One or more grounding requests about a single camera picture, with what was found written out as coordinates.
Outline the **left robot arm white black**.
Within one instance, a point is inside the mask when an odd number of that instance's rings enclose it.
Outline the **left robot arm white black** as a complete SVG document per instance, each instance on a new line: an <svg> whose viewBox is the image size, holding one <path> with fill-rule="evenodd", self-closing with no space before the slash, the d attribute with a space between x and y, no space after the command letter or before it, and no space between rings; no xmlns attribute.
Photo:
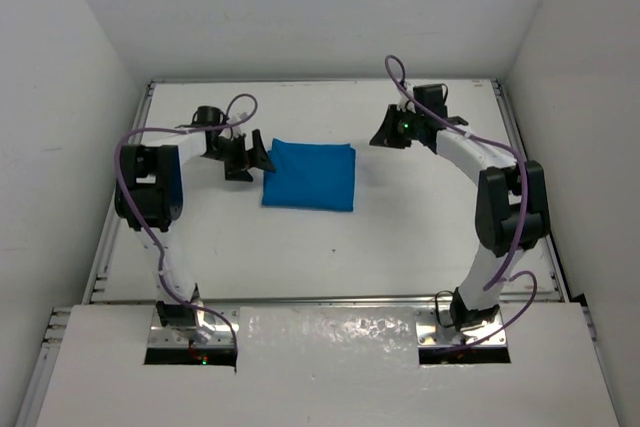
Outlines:
<svg viewBox="0 0 640 427"><path fill-rule="evenodd" d="M150 255L156 311L164 327L203 332L217 322L230 324L204 306L172 227L184 209L183 167L191 160L220 162L224 179L233 182L251 182L252 169L276 171L261 132L253 130L247 146L241 130L257 110L233 116L229 108L200 106L188 124L135 129L115 148L114 208Z"/></svg>

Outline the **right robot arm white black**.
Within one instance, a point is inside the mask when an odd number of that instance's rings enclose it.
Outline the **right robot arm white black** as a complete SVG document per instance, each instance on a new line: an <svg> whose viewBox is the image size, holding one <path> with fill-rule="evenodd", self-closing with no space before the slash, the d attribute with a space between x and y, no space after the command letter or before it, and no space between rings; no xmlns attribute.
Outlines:
<svg viewBox="0 0 640 427"><path fill-rule="evenodd" d="M387 107L369 143L405 149L419 142L477 188L474 228L479 246L449 307L449 325L461 331L495 317L513 266L549 234L550 214L543 166L506 144L478 136L463 118L449 116L447 95L443 84L403 91Z"/></svg>

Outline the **blue t shirt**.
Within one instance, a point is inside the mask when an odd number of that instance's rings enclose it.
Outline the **blue t shirt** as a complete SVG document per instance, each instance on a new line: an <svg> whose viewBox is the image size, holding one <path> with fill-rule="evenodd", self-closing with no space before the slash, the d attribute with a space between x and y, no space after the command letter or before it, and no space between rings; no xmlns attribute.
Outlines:
<svg viewBox="0 0 640 427"><path fill-rule="evenodd" d="M269 157L275 170L264 174L263 206L354 210L356 150L351 145L275 139Z"/></svg>

